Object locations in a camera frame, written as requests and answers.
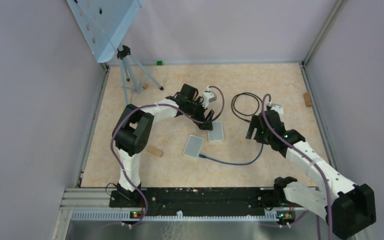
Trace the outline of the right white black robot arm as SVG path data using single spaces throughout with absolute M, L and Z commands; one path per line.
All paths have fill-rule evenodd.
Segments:
M 320 218 L 330 235 L 346 240 L 377 221 L 375 193 L 366 183 L 344 177 L 319 156 L 295 129 L 287 130 L 273 108 L 253 115 L 247 139 L 268 145 L 299 167 L 318 187 L 310 188 L 293 177 L 275 179 L 273 200 L 279 206 L 298 204 Z

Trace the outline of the grey network switch box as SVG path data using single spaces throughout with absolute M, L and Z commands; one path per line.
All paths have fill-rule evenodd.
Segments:
M 183 155 L 197 159 L 201 152 L 203 143 L 204 139 L 202 137 L 190 135 L 183 150 Z

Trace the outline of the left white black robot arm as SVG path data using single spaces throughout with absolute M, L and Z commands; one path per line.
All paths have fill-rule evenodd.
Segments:
M 156 103 L 124 108 L 112 134 L 110 149 L 120 166 L 120 178 L 115 194 L 129 207 L 140 202 L 140 158 L 147 147 L 154 124 L 166 119 L 185 116 L 200 130 L 213 130 L 213 122 L 220 117 L 210 103 L 217 100 L 214 86 L 207 86 L 204 92 L 184 84 L 180 91 Z

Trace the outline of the blue perforated metal panel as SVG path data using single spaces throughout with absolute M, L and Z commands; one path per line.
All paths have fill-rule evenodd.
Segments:
M 143 5 L 142 0 L 67 0 L 96 60 L 106 63 Z

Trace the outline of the wooden piece by tripod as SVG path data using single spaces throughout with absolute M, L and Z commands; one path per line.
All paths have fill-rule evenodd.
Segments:
M 148 85 L 147 83 L 145 83 L 145 84 L 142 86 L 142 88 L 143 88 L 144 90 L 147 90 L 147 89 L 149 88 L 149 85 Z

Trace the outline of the wooden block at right edge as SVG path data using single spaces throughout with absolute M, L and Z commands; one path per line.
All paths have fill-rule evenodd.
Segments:
M 309 92 L 303 94 L 303 99 L 306 107 L 311 108 L 313 106 L 311 94 Z

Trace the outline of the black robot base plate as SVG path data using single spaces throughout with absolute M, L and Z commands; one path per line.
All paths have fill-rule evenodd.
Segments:
M 148 217 L 262 217 L 269 211 L 291 212 L 299 205 L 268 187 L 148 187 L 133 193 L 113 190 L 109 207 L 133 209 Z

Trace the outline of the wooden block near left arm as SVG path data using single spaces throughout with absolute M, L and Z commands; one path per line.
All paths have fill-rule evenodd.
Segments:
M 161 149 L 159 149 L 159 148 L 157 148 L 155 146 L 148 146 L 146 148 L 146 151 L 148 153 L 152 154 L 152 155 L 155 155 L 155 156 L 159 157 L 159 158 L 161 158 L 163 156 L 163 154 L 164 154 L 164 152 Z

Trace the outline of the white power adapter box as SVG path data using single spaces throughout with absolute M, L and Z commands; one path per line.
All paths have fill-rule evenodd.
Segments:
M 212 130 L 207 131 L 210 142 L 220 142 L 224 140 L 224 131 L 221 121 L 212 122 Z

